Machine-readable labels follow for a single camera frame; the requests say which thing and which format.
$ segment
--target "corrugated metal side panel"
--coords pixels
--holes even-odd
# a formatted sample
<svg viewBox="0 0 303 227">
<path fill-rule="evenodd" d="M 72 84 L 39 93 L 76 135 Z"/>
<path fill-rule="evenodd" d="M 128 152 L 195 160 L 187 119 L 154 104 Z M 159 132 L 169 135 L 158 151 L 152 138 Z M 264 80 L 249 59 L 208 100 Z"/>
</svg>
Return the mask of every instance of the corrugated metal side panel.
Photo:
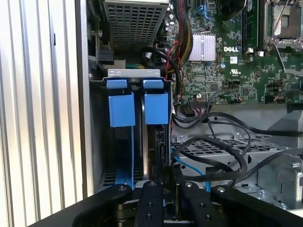
<svg viewBox="0 0 303 227">
<path fill-rule="evenodd" d="M 0 226 L 82 200 L 74 1 L 0 1 Z"/>
</svg>

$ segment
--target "motherboard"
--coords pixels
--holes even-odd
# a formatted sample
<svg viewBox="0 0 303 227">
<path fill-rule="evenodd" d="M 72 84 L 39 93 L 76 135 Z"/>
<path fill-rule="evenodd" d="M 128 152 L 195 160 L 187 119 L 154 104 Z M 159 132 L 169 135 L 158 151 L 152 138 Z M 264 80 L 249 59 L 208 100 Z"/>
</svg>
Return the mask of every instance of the motherboard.
<svg viewBox="0 0 303 227">
<path fill-rule="evenodd" d="M 188 0 L 194 42 L 183 66 L 180 103 L 207 100 L 220 89 L 236 93 L 241 104 L 302 103 L 300 2 L 248 0 L 239 14 L 226 20 L 221 2 Z M 172 8 L 166 25 L 172 43 L 178 34 Z M 230 93 L 220 93 L 215 103 L 239 102 Z"/>
</svg>

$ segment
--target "black cable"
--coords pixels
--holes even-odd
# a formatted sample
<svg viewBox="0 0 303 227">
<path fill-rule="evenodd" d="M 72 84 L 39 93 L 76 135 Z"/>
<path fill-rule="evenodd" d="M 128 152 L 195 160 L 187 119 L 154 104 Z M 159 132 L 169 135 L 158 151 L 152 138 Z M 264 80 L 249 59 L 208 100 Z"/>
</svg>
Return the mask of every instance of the black cable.
<svg viewBox="0 0 303 227">
<path fill-rule="evenodd" d="M 236 183 L 239 183 L 241 181 L 244 181 L 248 178 L 250 178 L 251 176 L 253 176 L 260 168 L 262 168 L 263 166 L 267 165 L 268 163 L 270 163 L 272 160 L 280 157 L 281 155 L 303 155 L 303 149 L 288 149 L 288 150 L 284 150 L 278 153 L 275 153 L 267 158 L 265 158 L 262 162 L 258 163 L 255 167 L 253 167 L 252 169 L 250 169 L 242 178 L 237 179 Z"/>
<path fill-rule="evenodd" d="M 241 155 L 242 156 L 246 155 L 246 153 L 249 151 L 250 146 L 251 146 L 251 135 L 250 135 L 250 132 L 246 128 L 244 128 L 242 125 L 234 124 L 234 123 L 230 123 L 230 122 L 210 122 L 210 123 L 211 124 L 227 124 L 227 125 L 232 125 L 232 126 L 235 126 L 235 127 L 243 129 L 247 133 L 247 135 L 248 135 L 248 142 L 247 142 L 247 145 L 246 145 L 246 147 L 243 150 L 243 153 Z"/>
<path fill-rule="evenodd" d="M 225 172 L 232 172 L 233 171 L 232 168 L 230 168 L 228 165 L 226 165 L 222 162 L 219 162 L 219 161 L 216 161 L 216 160 L 213 160 L 213 159 L 208 159 L 208 158 L 205 158 L 205 157 L 198 157 L 196 155 L 191 155 L 191 154 L 187 153 L 186 151 L 181 151 L 180 153 L 182 155 L 184 155 L 185 157 L 188 157 L 189 159 L 192 159 L 192 160 L 194 160 L 196 162 L 199 162 L 199 163 L 203 163 L 203 164 L 207 164 L 207 165 L 216 167 L 219 170 L 221 169 Z"/>
<path fill-rule="evenodd" d="M 167 60 L 169 61 L 170 65 L 172 66 L 172 68 L 174 69 L 175 71 L 175 74 L 176 74 L 176 91 L 175 91 L 175 96 L 177 97 L 177 95 L 179 94 L 180 90 L 181 90 L 181 75 L 180 75 L 180 71 L 179 71 L 179 67 L 178 65 L 171 59 L 171 58 L 168 58 L 167 55 L 165 53 L 163 53 L 162 51 L 160 50 L 157 50 L 157 49 L 154 49 L 152 47 L 144 47 L 142 50 L 142 55 L 143 55 L 143 63 L 144 63 L 144 66 L 149 68 L 149 69 L 154 69 L 154 67 L 151 67 L 148 62 L 146 61 L 146 58 L 145 58 L 145 53 L 153 53 L 161 58 L 163 58 L 164 60 Z"/>
<path fill-rule="evenodd" d="M 194 120 L 197 120 L 200 118 L 201 115 L 197 115 L 197 116 L 194 116 L 194 117 L 186 117 L 186 118 L 181 118 L 179 117 L 177 114 L 174 114 L 173 117 L 180 123 L 191 123 L 193 122 Z"/>
<path fill-rule="evenodd" d="M 207 119 L 207 124 L 208 124 L 208 127 L 209 127 L 210 131 L 212 132 L 213 137 L 216 139 L 217 138 L 216 134 L 214 133 L 213 127 L 210 124 L 210 120 L 209 119 Z"/>
<path fill-rule="evenodd" d="M 236 178 L 239 178 L 243 175 L 245 175 L 246 171 L 247 171 L 247 164 L 244 160 L 244 158 L 240 155 L 240 153 L 235 150 L 234 148 L 232 148 L 230 145 L 213 139 L 211 137 L 205 136 L 205 135 L 201 135 L 200 137 L 193 137 L 190 138 L 189 140 L 187 140 L 186 142 L 184 142 L 183 144 L 179 145 L 172 153 L 171 153 L 171 159 L 174 158 L 175 155 L 177 155 L 178 153 L 180 153 L 183 149 L 185 149 L 186 147 L 188 147 L 191 143 L 196 142 L 196 141 L 200 141 L 203 140 L 205 142 L 208 142 L 214 146 L 220 147 L 221 149 L 226 150 L 228 153 L 230 153 L 231 155 L 233 155 L 236 160 L 239 162 L 240 165 L 240 169 L 237 171 L 233 171 L 233 172 L 227 172 L 227 173 L 214 173 L 214 174 L 207 174 L 204 176 L 185 176 L 185 178 L 187 180 L 194 180 L 194 181 L 200 181 L 200 182 L 205 182 L 205 181 L 222 181 L 222 180 L 233 180 Z"/>
<path fill-rule="evenodd" d="M 221 113 L 221 112 L 205 113 L 205 114 L 201 115 L 192 125 L 185 126 L 185 127 L 181 126 L 181 125 L 179 125 L 179 126 L 181 126 L 182 129 L 191 129 L 191 128 L 194 128 L 196 125 L 198 125 L 200 122 L 204 121 L 205 119 L 208 119 L 209 117 L 225 117 L 257 134 L 272 135 L 272 136 L 303 137 L 302 131 L 274 131 L 274 130 L 256 129 L 228 113 L 226 114 L 226 113 Z"/>
<path fill-rule="evenodd" d="M 184 122 L 181 122 L 181 123 L 186 123 L 186 124 L 191 124 L 189 126 L 182 126 L 180 125 L 177 121 L 178 121 L 178 118 L 175 114 L 172 115 L 172 122 L 178 126 L 179 128 L 182 128 L 182 129 L 192 129 L 194 127 L 196 127 L 198 124 L 200 124 L 202 121 L 200 121 L 199 119 L 201 118 L 201 115 L 197 115 L 196 117 L 188 117 L 188 118 L 185 118 L 183 119 Z"/>
<path fill-rule="evenodd" d="M 243 156 L 240 155 L 240 153 L 237 150 L 235 150 L 230 145 L 228 145 L 228 144 L 226 144 L 226 143 L 224 143 L 220 140 L 216 140 L 216 139 L 213 139 L 213 138 L 208 137 L 208 136 L 202 135 L 201 139 L 205 142 L 208 142 L 212 145 L 215 145 L 217 147 L 220 147 L 220 148 L 226 150 L 229 154 L 234 156 L 236 158 L 236 160 L 239 162 L 240 169 L 237 170 L 237 171 L 233 171 L 233 172 L 214 173 L 214 174 L 207 174 L 207 175 L 204 175 L 204 176 L 184 176 L 184 178 L 186 180 L 199 181 L 199 182 L 234 180 L 234 179 L 237 179 L 237 178 L 241 178 L 242 176 L 244 176 L 246 174 L 247 164 L 246 164 Z"/>
<path fill-rule="evenodd" d="M 192 139 L 192 140 L 190 140 L 190 142 L 188 142 L 188 140 L 185 142 L 186 143 L 186 147 L 188 147 L 190 144 L 192 144 L 194 141 L 200 141 L 201 139 L 199 138 L 199 137 L 196 137 L 196 139 Z M 172 146 L 175 148 L 175 149 L 177 149 L 177 147 L 176 147 L 176 145 L 172 142 L 172 139 L 170 138 L 170 142 L 171 142 L 171 144 L 172 144 Z M 222 163 L 222 162 L 219 162 L 219 161 L 217 161 L 217 160 L 212 160 L 212 159 L 208 159 L 208 158 L 204 158 L 204 157 L 198 157 L 198 156 L 195 156 L 195 155 L 191 155 L 191 154 L 189 154 L 189 153 L 187 153 L 186 151 L 180 151 L 180 153 L 182 154 L 182 155 L 184 155 L 185 157 L 188 157 L 189 159 L 192 159 L 192 160 L 194 160 L 194 161 L 196 161 L 196 162 L 200 162 L 200 163 L 204 163 L 204 164 L 208 164 L 208 165 L 210 165 L 210 166 L 213 166 L 213 167 L 216 167 L 216 168 L 218 168 L 218 169 L 221 169 L 221 170 L 223 170 L 223 171 L 225 171 L 225 172 L 231 172 L 231 171 L 233 171 L 233 169 L 232 168 L 230 168 L 228 165 L 226 165 L 226 164 L 224 164 L 224 163 Z"/>
<path fill-rule="evenodd" d="M 176 149 L 170 154 L 170 159 L 173 160 L 174 157 L 180 153 L 180 151 L 184 150 L 187 148 L 189 145 L 191 145 L 194 142 L 200 141 L 200 137 L 192 137 L 188 140 L 186 140 L 184 143 L 180 144 L 179 146 L 176 147 Z"/>
</svg>

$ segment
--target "heatsink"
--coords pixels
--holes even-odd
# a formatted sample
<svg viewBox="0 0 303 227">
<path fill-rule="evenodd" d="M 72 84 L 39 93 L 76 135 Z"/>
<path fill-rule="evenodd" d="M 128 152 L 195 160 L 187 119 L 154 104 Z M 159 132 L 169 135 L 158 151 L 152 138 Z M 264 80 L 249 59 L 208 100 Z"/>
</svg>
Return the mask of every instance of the heatsink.
<svg viewBox="0 0 303 227">
<path fill-rule="evenodd" d="M 216 60 L 216 36 L 211 33 L 193 35 L 193 50 L 189 61 L 215 61 Z"/>
<path fill-rule="evenodd" d="M 104 0 L 111 46 L 121 51 L 150 46 L 168 6 L 169 0 Z"/>
</svg>

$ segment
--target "chip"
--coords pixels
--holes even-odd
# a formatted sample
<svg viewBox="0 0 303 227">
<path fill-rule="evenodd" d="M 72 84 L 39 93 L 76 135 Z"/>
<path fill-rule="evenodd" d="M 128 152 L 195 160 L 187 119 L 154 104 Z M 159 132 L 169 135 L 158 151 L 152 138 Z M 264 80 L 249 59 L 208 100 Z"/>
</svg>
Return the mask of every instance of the chip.
<svg viewBox="0 0 303 227">
<path fill-rule="evenodd" d="M 210 85 L 210 90 L 211 91 L 217 91 L 218 90 L 218 84 L 211 84 Z"/>
<path fill-rule="evenodd" d="M 242 95 L 243 96 L 248 96 L 250 93 L 250 90 L 248 88 L 242 88 Z"/>
</svg>

